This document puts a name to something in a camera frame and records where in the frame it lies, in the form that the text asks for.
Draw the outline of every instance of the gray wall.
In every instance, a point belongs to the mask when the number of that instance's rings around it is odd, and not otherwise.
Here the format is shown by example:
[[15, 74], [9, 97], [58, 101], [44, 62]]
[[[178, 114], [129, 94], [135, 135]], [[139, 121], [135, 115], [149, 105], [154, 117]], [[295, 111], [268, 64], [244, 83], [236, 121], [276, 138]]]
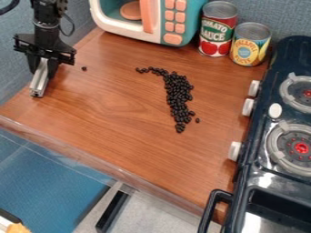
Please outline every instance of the gray wall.
[[[0, 8], [11, 0], [1, 0]], [[67, 14], [75, 22], [76, 31], [69, 38], [64, 38], [68, 44], [73, 45], [95, 27], [88, 0], [69, 0]], [[21, 0], [13, 11], [0, 16], [0, 105], [12, 97], [18, 90], [26, 85], [32, 78], [28, 71], [26, 58], [23, 54], [13, 51], [15, 33], [32, 33], [33, 10], [29, 0]]]
[[289, 35], [311, 36], [311, 0], [226, 0], [237, 6], [239, 23], [270, 27], [273, 41]]

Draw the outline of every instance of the wooden board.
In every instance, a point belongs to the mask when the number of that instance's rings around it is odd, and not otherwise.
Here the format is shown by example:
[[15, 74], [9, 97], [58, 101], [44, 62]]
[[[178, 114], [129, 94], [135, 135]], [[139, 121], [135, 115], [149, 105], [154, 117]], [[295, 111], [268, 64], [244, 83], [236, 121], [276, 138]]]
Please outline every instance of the wooden board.
[[[99, 29], [77, 48], [76, 65], [59, 68], [44, 98], [29, 97], [25, 88], [1, 106], [0, 114], [121, 167], [200, 209], [211, 190], [232, 191], [236, 165], [227, 159], [227, 151], [233, 140], [243, 138], [248, 119], [241, 109], [251, 81], [263, 77], [266, 64], [238, 66], [228, 57], [201, 56], [194, 44], [154, 45]], [[195, 86], [188, 105], [201, 123], [191, 122], [177, 134], [162, 78], [140, 75], [137, 66], [186, 75]], [[28, 136], [40, 143], [40, 137]], [[96, 162], [88, 164], [105, 172]], [[119, 172], [108, 173], [126, 180]]]

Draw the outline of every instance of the white knob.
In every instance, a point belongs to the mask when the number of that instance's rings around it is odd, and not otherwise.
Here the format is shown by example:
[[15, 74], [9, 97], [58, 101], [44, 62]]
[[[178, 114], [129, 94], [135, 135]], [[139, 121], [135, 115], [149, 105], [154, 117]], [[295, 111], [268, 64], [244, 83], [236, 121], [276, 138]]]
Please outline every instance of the white knob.
[[232, 142], [230, 149], [229, 149], [229, 154], [228, 154], [228, 158], [232, 161], [237, 161], [238, 155], [240, 153], [241, 150], [241, 146], [242, 143], [240, 142]]
[[278, 103], [274, 103], [269, 108], [269, 115], [273, 119], [278, 119], [279, 117], [281, 117], [282, 112], [283, 108]]
[[259, 86], [260, 86], [260, 81], [253, 80], [251, 83], [251, 86], [249, 87], [248, 95], [251, 97], [256, 97], [258, 94]]
[[254, 99], [247, 98], [243, 106], [242, 115], [245, 117], [250, 117], [253, 111], [254, 104], [255, 104]]

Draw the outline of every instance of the stove burner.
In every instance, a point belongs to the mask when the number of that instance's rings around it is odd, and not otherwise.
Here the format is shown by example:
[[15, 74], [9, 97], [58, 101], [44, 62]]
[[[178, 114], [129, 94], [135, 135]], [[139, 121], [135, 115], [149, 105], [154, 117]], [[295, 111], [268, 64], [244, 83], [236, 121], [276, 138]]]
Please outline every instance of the stove burner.
[[311, 98], [311, 90], [305, 90], [304, 91], [304, 96], [308, 97], [308, 98]]
[[268, 135], [266, 148], [288, 172], [311, 177], [311, 127], [281, 121]]
[[311, 114], [311, 76], [290, 73], [280, 87], [280, 95], [293, 108]]
[[298, 143], [295, 145], [295, 149], [298, 153], [306, 154], [309, 152], [309, 146], [305, 143]]

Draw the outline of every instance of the tomato sauce can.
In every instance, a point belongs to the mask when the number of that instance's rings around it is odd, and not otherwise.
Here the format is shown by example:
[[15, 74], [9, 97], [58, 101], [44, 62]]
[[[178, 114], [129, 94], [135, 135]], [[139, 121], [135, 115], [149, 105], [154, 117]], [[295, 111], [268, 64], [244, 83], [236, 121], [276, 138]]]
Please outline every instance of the tomato sauce can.
[[259, 23], [243, 23], [236, 27], [230, 58], [241, 66], [257, 66], [266, 57], [271, 32]]
[[206, 56], [229, 54], [236, 21], [235, 5], [225, 1], [205, 4], [200, 31], [200, 53]]

